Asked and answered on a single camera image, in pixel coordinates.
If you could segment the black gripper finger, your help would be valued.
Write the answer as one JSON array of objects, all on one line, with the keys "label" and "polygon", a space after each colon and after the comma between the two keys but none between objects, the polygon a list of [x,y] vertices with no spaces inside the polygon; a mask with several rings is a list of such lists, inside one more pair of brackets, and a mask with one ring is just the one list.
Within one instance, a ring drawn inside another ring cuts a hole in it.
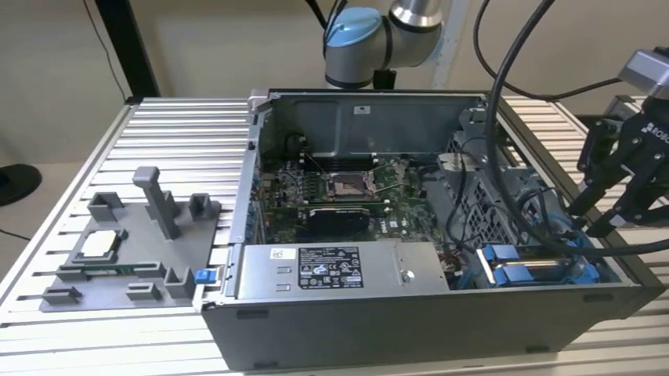
[{"label": "black gripper finger", "polygon": [[616,167],[608,166],[608,160],[618,141],[622,118],[618,116],[578,116],[588,128],[584,147],[577,161],[577,170],[584,173],[578,185],[580,194],[570,203],[568,212],[573,216],[582,216],[596,206],[604,197],[606,189],[616,182],[609,176],[617,175]]},{"label": "black gripper finger", "polygon": [[642,158],[632,167],[606,167],[601,186],[608,189],[633,172],[622,196],[613,207],[594,221],[586,233],[605,237],[625,223],[636,226],[668,227],[668,205],[650,209],[660,197],[668,193],[668,159]]}]

